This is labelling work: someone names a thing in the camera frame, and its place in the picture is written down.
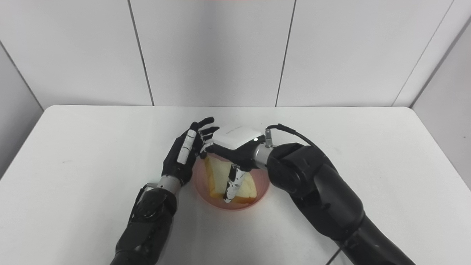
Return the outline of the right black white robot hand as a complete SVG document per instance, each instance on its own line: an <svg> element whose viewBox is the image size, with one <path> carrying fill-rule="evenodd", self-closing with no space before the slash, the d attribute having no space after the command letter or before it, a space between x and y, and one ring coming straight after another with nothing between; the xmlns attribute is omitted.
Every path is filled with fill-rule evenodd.
<svg viewBox="0 0 471 265"><path fill-rule="evenodd" d="M204 151L231 163L223 194L223 201L231 203L251 170L266 170L273 150L271 139L260 131L240 125L200 129L199 133Z"/></svg>

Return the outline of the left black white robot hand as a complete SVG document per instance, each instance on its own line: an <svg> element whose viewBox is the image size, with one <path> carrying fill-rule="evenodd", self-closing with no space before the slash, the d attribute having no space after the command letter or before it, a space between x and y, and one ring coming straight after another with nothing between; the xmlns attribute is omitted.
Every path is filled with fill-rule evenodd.
<svg viewBox="0 0 471 265"><path fill-rule="evenodd" d="M213 116L200 122L193 122L190 127L177 137L163 161L162 176L176 178L180 185L186 185L193 174L193 166L198 157L205 156L205 150L213 138L217 126L203 127L213 124Z"/></svg>

